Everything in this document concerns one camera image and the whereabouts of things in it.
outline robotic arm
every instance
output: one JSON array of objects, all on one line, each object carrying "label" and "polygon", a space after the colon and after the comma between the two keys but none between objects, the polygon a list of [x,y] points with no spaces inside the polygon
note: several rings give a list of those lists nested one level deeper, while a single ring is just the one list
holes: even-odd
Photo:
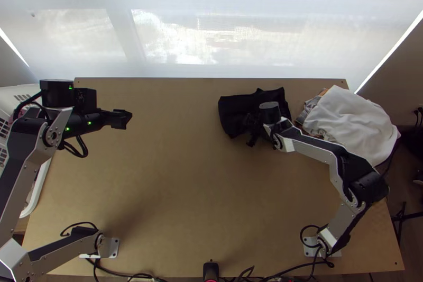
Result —
[{"label": "robotic arm", "polygon": [[36,173],[57,149],[65,148],[65,139],[105,125],[126,129],[132,117],[124,110],[97,108],[96,91],[74,88],[72,81],[42,80],[40,87],[33,99],[41,96],[43,106],[29,108],[8,134],[8,160],[0,176],[0,281],[32,282],[77,256],[117,256],[119,239],[105,237],[95,226],[75,226],[70,234],[61,235],[65,238],[30,252],[12,238]]},{"label": "robotic arm", "polygon": [[[277,102],[260,105],[263,127],[273,146],[281,152],[297,151],[329,165],[330,181],[341,197],[335,217],[318,229],[307,244],[320,245],[324,258],[345,247],[350,232],[373,203],[386,197],[389,187],[369,162],[349,153],[342,145],[302,135],[301,131],[282,117]],[[314,256],[315,248],[305,247]]]}]

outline wooden table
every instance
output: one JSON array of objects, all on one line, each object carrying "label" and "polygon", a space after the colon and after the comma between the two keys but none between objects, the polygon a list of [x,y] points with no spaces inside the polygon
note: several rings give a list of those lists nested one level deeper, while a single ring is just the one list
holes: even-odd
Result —
[{"label": "wooden table", "polygon": [[[280,153],[264,141],[224,133],[217,101],[283,86],[293,117],[324,87],[341,79],[87,79],[103,109],[133,112],[128,129],[84,135],[89,157],[55,154],[31,215],[24,246],[59,239],[60,231],[92,221],[121,238],[116,259],[102,264],[121,272],[199,277],[204,262],[218,261],[223,276],[255,265],[265,276],[311,259],[300,229],[324,225],[339,205],[328,166],[298,153]],[[403,270],[385,201],[354,229],[334,269],[315,274]],[[309,274],[310,268],[295,271]],[[91,275],[74,259],[55,274]]]}]

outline light strip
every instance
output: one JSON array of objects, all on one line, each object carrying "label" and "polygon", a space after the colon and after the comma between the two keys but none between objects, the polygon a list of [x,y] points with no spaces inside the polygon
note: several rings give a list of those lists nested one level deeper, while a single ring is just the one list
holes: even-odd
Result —
[{"label": "light strip", "polygon": [[395,52],[395,50],[398,48],[399,45],[406,39],[406,37],[411,33],[412,30],[417,26],[417,24],[420,23],[420,21],[423,19],[423,11],[420,12],[419,15],[417,15],[416,19],[412,22],[412,24],[408,27],[408,29],[405,31],[405,33],[400,37],[398,42],[395,43],[395,45],[391,48],[391,50],[386,54],[385,57],[379,62],[379,64],[372,70],[372,72],[367,76],[367,78],[361,83],[361,85],[357,88],[355,91],[355,94],[360,91],[361,88],[369,81],[370,78],[379,70],[379,68],[386,62],[386,60],[392,55],[392,53]]},{"label": "light strip", "polygon": [[15,45],[10,41],[10,39],[7,37],[7,35],[3,32],[3,30],[0,28],[0,37],[9,45],[9,47],[16,53],[16,55],[19,56],[20,59],[29,67],[28,63],[23,59],[21,53],[16,49]]}]

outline white curtain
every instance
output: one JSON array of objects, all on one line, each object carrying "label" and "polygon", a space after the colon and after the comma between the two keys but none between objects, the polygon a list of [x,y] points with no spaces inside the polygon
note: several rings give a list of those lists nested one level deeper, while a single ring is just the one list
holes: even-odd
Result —
[{"label": "white curtain", "polygon": [[39,78],[346,78],[355,90],[423,0],[0,0]]}]

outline white towel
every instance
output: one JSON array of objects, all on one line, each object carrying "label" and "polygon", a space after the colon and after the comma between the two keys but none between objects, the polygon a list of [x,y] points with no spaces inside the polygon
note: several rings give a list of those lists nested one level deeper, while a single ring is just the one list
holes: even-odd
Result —
[{"label": "white towel", "polygon": [[400,136],[381,106],[333,86],[306,117],[303,129],[336,142],[376,166],[384,162]]}]

